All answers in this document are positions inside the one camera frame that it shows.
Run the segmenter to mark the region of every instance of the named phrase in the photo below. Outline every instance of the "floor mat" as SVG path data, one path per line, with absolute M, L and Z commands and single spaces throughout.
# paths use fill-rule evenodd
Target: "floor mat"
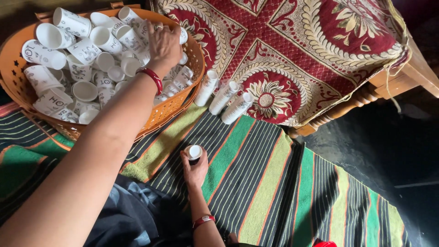
M 65 151 L 14 103 L 0 107 L 0 224 L 47 176 Z M 72 145 L 40 122 L 55 138 Z M 243 116 L 225 125 L 191 105 L 131 148 L 120 173 L 171 195 L 183 210 L 187 190 L 179 151 L 209 153 L 203 193 L 224 236 L 260 246 L 410 246 L 395 207 L 342 168 L 291 139 L 276 125 Z

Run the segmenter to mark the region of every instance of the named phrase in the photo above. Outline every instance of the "red patterned cloth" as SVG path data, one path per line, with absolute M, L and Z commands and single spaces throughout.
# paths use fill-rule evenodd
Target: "red patterned cloth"
M 247 114 L 299 126 L 403 60 L 388 0 L 159 0 L 201 45 L 207 68 L 244 85 Z

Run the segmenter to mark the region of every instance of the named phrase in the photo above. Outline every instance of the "woman's arm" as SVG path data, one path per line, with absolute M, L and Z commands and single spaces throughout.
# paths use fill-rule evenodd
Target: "woman's arm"
M 148 68 L 163 78 L 181 58 L 180 29 L 154 31 L 151 24 L 149 29 Z M 0 228 L 2 246 L 83 246 L 137 133 L 151 114 L 156 93 L 154 81 L 137 74 Z
M 211 215 L 207 207 L 207 203 L 203 197 L 201 186 L 209 169 L 209 162 L 207 161 L 207 152 L 203 149 L 203 154 L 196 165 L 191 166 L 187 155 L 181 151 L 181 159 L 183 161 L 184 180 L 186 181 L 189 198 L 191 201 L 192 221 L 196 221 L 203 216 Z M 194 246 L 195 247 L 224 247 L 223 239 L 221 238 L 215 222 L 208 221 L 199 225 L 194 231 Z

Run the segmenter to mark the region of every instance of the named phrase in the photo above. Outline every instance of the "right arm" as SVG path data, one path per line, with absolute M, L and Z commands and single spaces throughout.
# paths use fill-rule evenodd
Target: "right arm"
M 196 165 L 189 165 L 189 159 L 186 154 L 180 152 L 183 160 L 184 180 L 186 181 L 187 190 L 189 191 L 189 198 L 191 203 L 192 222 L 199 218 L 211 215 L 207 207 L 207 203 L 203 197 L 201 186 L 206 177 L 209 163 L 207 161 L 207 152 L 203 149 L 203 154 Z M 195 247 L 224 247 L 223 239 L 221 238 L 216 224 L 213 221 L 205 222 L 199 225 L 194 231 L 194 246 Z

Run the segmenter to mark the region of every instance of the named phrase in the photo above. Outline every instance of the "bracelet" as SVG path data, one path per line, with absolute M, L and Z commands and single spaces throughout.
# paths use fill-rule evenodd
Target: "bracelet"
M 157 94 L 156 95 L 162 94 L 162 91 L 163 91 L 162 80 L 160 80 L 160 78 L 157 76 L 157 74 L 154 71 L 142 66 L 142 67 L 137 69 L 136 74 L 137 73 L 145 73 L 145 74 L 149 75 L 152 78 L 152 80 L 154 81 L 155 85 L 157 86 Z
M 200 225 L 202 225 L 202 224 L 204 224 L 204 223 L 206 223 L 206 222 L 208 222 L 208 221 L 213 221 L 213 222 L 215 222 L 215 217 L 213 217 L 213 216 L 211 216 L 211 215 L 205 215 L 205 216 L 199 218 L 199 219 L 196 220 L 196 221 L 194 222 L 194 224 L 192 225 L 192 231 L 195 231 L 195 229 L 196 229 L 197 227 L 199 227 Z

